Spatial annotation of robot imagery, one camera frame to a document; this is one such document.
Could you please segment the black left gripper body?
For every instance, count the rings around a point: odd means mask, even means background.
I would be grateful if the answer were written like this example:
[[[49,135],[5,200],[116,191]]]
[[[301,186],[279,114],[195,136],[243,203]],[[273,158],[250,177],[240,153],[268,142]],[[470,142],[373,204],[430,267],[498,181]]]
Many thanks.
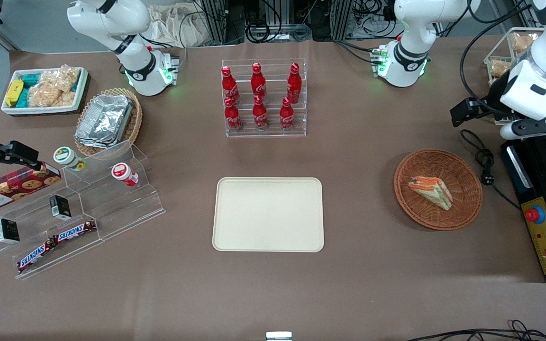
[[[495,80],[491,85],[488,94],[483,97],[483,101],[485,101],[485,104],[490,108],[480,106],[479,117],[486,117],[488,115],[493,115],[494,117],[514,117],[513,110],[501,103],[501,97],[506,90],[508,82],[509,75],[502,75]]]

